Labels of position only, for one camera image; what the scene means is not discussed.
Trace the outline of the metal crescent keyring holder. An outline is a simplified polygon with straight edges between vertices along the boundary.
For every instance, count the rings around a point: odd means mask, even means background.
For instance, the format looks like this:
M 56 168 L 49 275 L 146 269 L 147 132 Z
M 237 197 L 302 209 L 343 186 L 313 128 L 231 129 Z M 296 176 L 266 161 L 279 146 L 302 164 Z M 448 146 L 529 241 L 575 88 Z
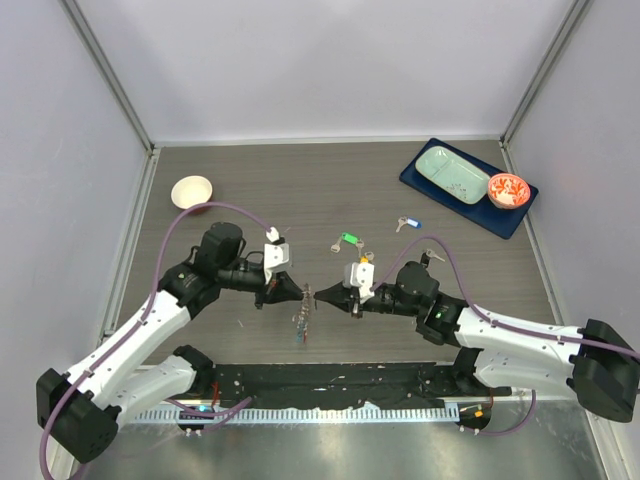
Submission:
M 296 325 L 296 342 L 305 344 L 308 338 L 308 328 L 312 311 L 315 307 L 314 292 L 308 283 L 302 288 L 302 300 L 297 313 L 292 317 Z

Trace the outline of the silver key with ring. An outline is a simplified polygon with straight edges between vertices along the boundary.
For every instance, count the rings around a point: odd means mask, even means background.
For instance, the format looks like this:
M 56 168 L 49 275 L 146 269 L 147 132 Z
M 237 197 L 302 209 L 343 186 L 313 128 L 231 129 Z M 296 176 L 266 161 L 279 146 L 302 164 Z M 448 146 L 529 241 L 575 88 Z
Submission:
M 332 253 L 339 253 L 341 251 L 341 244 L 343 239 L 339 237 L 337 241 L 330 247 Z

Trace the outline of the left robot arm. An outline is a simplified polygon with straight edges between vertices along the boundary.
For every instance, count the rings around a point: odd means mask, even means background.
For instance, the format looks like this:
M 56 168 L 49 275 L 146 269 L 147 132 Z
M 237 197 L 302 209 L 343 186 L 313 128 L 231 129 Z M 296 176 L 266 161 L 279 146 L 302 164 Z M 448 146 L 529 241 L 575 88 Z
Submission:
M 131 375 L 225 289 L 254 294 L 256 307 L 302 299 L 302 289 L 287 272 L 289 244 L 275 229 L 266 236 L 260 261 L 251 262 L 239 226 L 212 224 L 186 260 L 153 281 L 149 298 L 102 345 L 63 373 L 45 371 L 36 382 L 37 422 L 44 439 L 55 439 L 87 464 L 138 413 L 182 393 L 205 397 L 213 385 L 212 362 L 189 346 L 140 378 Z

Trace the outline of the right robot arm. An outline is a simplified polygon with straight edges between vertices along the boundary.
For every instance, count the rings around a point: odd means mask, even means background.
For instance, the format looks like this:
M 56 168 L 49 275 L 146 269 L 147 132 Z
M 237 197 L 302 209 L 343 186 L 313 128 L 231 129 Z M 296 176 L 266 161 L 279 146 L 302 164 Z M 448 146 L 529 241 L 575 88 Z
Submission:
M 393 283 L 374 282 L 374 267 L 354 263 L 342 281 L 315 293 L 359 318 L 364 313 L 412 317 L 416 331 L 459 353 L 451 371 L 457 391 L 528 389 L 577 400 L 618 423 L 632 420 L 639 388 L 639 354 L 609 324 L 545 325 L 491 313 L 447 295 L 425 263 L 410 261 Z

